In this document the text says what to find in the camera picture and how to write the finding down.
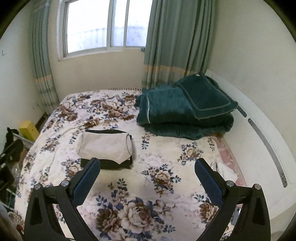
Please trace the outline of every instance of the window frame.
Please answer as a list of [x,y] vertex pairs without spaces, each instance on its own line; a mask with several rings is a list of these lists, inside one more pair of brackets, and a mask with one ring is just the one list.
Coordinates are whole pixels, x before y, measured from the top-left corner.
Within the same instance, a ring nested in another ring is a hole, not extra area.
[[114,53],[122,51],[143,51],[145,46],[126,46],[127,36],[127,23],[128,23],[128,10],[130,0],[127,0],[126,4],[126,17],[123,34],[123,46],[111,46],[111,32],[112,32],[112,20],[115,17],[113,14],[113,6],[117,0],[110,0],[108,22],[107,22],[107,46],[98,47],[86,50],[75,51],[68,53],[67,49],[67,22],[68,22],[68,10],[69,4],[79,0],[60,0],[59,9],[57,14],[57,49],[58,49],[58,60],[65,60],[73,57],[85,56],[90,54],[98,53]]

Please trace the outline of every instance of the white headboard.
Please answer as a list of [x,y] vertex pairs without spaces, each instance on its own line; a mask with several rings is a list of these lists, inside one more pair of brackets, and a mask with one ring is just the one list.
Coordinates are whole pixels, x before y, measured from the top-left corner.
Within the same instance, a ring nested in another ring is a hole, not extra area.
[[[248,97],[212,71],[207,70],[206,75],[239,103],[232,112],[234,125],[224,138],[247,186],[262,186],[272,220],[296,203],[296,162],[292,153],[272,122]],[[291,218],[283,217],[284,223],[277,224],[278,230],[272,228],[272,232],[285,229]]]

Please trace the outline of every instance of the window sill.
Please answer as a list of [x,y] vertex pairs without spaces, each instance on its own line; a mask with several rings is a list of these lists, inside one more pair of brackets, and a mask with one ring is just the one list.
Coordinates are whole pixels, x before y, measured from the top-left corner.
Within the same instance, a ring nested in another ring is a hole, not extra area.
[[119,52],[144,52],[143,47],[112,47],[112,48],[98,48],[98,49],[87,49],[67,54],[66,57],[59,58],[58,61],[68,60],[76,57],[88,56],[93,54],[104,54],[104,53],[119,53]]

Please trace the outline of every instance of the window pane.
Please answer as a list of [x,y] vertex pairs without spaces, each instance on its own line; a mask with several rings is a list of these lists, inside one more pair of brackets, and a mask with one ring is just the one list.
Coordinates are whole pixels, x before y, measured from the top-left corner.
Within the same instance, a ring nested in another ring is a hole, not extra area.
[[111,24],[111,46],[123,46],[127,0],[114,0]]
[[109,0],[78,0],[69,4],[68,53],[106,47]]
[[130,0],[126,46],[146,46],[152,0]]

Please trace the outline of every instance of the green curtain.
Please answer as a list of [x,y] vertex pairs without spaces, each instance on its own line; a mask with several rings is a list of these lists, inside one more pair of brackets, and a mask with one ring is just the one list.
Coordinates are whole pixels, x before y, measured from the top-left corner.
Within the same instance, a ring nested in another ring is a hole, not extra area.
[[47,114],[59,104],[49,64],[47,25],[51,0],[37,0],[33,10],[32,48],[36,85]]
[[213,35],[215,0],[153,0],[142,86],[172,84],[205,72]]

